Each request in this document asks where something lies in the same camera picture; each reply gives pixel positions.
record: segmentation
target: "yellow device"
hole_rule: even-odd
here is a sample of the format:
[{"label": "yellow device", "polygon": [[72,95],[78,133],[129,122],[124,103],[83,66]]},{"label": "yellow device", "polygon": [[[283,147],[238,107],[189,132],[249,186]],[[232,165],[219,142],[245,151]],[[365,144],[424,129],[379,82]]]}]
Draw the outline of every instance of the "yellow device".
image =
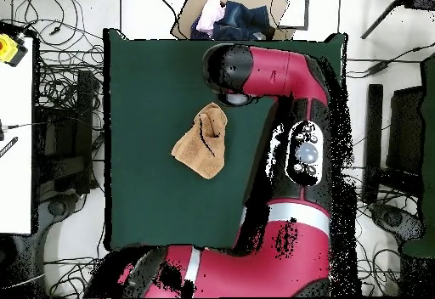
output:
[{"label": "yellow device", "polygon": [[27,53],[24,41],[19,37],[11,38],[7,34],[0,34],[0,61],[16,66]]}]

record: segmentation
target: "cardboard box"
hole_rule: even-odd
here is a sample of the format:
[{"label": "cardboard box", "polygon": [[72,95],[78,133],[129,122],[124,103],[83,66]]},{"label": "cardboard box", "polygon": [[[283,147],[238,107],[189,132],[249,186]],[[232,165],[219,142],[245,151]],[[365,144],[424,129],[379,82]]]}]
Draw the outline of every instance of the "cardboard box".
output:
[{"label": "cardboard box", "polygon": [[[184,6],[181,9],[179,15],[178,24],[179,30],[190,39],[190,29],[194,21],[201,15],[202,9],[207,0],[186,0]],[[276,23],[280,22],[280,19],[284,15],[289,3],[287,0],[229,0],[245,5],[247,8],[258,8],[266,5],[268,7],[268,19],[269,24],[273,28],[276,28]],[[289,40],[293,37],[293,29],[277,29],[274,33],[274,40]],[[174,24],[171,30],[171,34],[178,39],[184,39],[183,35],[179,33],[177,23]]]}]

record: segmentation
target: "cloth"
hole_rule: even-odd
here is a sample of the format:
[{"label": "cloth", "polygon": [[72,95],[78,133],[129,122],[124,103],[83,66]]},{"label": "cloth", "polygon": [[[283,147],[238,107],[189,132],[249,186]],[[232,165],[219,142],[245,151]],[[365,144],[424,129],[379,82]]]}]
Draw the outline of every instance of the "cloth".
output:
[{"label": "cloth", "polygon": [[195,39],[195,40],[212,40],[207,33],[203,33],[202,31],[197,31],[196,30],[196,26],[198,24],[198,20],[200,20],[200,17],[201,16],[196,18],[196,20],[194,21],[194,24],[192,24],[192,26],[190,28],[190,39]]},{"label": "cloth", "polygon": [[221,0],[207,0],[202,14],[196,26],[197,31],[207,33],[209,36],[213,33],[213,25],[216,21],[221,20],[225,15],[225,7],[221,7]]},{"label": "cloth", "polygon": [[268,21],[268,8],[248,9],[243,4],[228,1],[224,17],[213,26],[215,40],[271,40],[274,35]]},{"label": "cloth", "polygon": [[215,103],[204,107],[194,125],[177,141],[172,156],[205,179],[216,176],[223,168],[227,116]]}]

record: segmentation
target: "white table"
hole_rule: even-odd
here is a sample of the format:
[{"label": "white table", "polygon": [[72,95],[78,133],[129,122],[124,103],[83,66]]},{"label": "white table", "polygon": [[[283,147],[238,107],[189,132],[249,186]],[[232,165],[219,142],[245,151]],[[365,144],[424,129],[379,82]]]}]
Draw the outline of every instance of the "white table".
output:
[{"label": "white table", "polygon": [[[31,123],[32,39],[29,51],[16,67],[0,63],[0,119],[3,126]],[[0,234],[31,233],[31,126],[4,134],[0,150],[18,142],[0,158]]]}]

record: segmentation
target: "green mat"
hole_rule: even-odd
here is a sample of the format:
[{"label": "green mat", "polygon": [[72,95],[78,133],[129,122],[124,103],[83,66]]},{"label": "green mat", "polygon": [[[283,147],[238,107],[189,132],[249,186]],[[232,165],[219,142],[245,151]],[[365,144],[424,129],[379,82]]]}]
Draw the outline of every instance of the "green mat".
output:
[{"label": "green mat", "polygon": [[421,82],[426,93],[421,106],[425,135],[420,208],[426,232],[420,240],[406,242],[402,252],[411,257],[435,258],[435,160],[432,157],[435,151],[435,54],[421,62]]},{"label": "green mat", "polygon": [[[206,104],[217,103],[203,81],[202,56],[219,42],[128,41],[114,30],[105,30],[104,37],[111,124],[106,146],[111,154],[111,172],[106,173],[106,194],[111,196],[106,201],[106,249],[168,244],[230,248],[273,100],[223,107],[228,117],[225,166],[206,180],[170,153],[191,128],[195,114]],[[336,34],[326,42],[241,43],[328,59],[339,77],[344,41]]]}]

